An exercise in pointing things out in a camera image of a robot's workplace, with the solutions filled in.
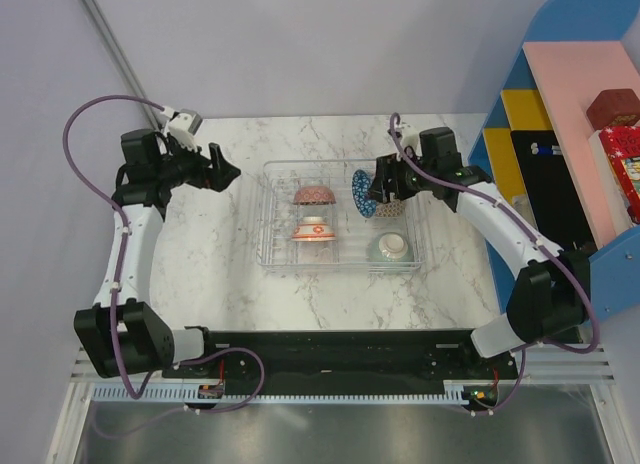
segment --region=marble countertop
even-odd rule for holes
[[[418,129],[448,126],[466,156],[484,115],[406,115]],[[270,160],[373,158],[394,152],[387,116],[205,120],[196,138],[242,170],[223,193],[173,192],[158,239],[151,303],[176,329],[438,329],[499,314],[484,240],[427,193],[425,263],[414,274],[268,273],[257,262],[263,165]]]

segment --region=metal wire basket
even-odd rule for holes
[[[406,201],[399,217],[365,218],[352,196],[353,173],[375,172],[375,160],[270,161],[264,165],[263,197],[258,239],[258,262],[270,271],[332,271],[354,269],[368,272],[413,272],[424,256],[419,199]],[[329,205],[296,205],[296,192],[321,183],[335,194]],[[331,225],[335,241],[295,242],[294,229],[303,217],[321,216]],[[396,232],[413,251],[409,262],[372,262],[368,247],[377,236]]]

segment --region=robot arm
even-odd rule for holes
[[[513,211],[491,178],[477,166],[463,166],[455,137],[449,128],[421,133],[402,124],[401,138],[409,158],[427,174],[447,183],[477,190],[496,199]],[[422,156],[415,155],[420,145]],[[376,175],[369,197],[378,202],[408,199],[420,191],[431,191],[456,213],[463,215],[502,256],[516,278],[506,313],[475,329],[463,348],[471,361],[488,359],[521,345],[553,336],[584,322],[587,313],[573,286],[538,249],[540,246],[557,257],[589,292],[589,260],[581,251],[563,251],[522,220],[522,226],[537,237],[535,243],[523,227],[504,210],[471,192],[459,192],[434,184],[418,175],[396,154],[376,160]]]
[[[171,120],[163,133],[141,129],[121,138],[126,162],[118,171],[113,200],[124,210],[128,224],[123,228],[120,215],[114,213],[114,239],[105,278],[94,305],[78,311],[74,318],[76,334],[101,377],[119,375],[109,319],[114,287],[119,289],[118,342],[128,373],[166,369],[204,352],[201,329],[172,331],[149,307],[153,254],[171,189],[185,183],[221,192],[240,170],[224,159],[217,144],[209,144],[210,159],[200,154],[193,136],[202,121],[197,114],[169,113]],[[123,233],[127,234],[126,252],[119,263]],[[120,282],[113,282],[119,264]]]

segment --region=gray floor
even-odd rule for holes
[[[100,404],[96,421],[104,431],[125,431],[170,407]],[[499,414],[473,419],[436,406],[390,405],[180,413],[119,441],[89,431],[86,444],[91,464],[611,462],[593,402],[579,389],[522,388]]]

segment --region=pink board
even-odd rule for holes
[[[600,91],[631,88],[640,75],[618,41],[527,42],[524,51],[598,248],[616,237],[589,146],[586,111]]]

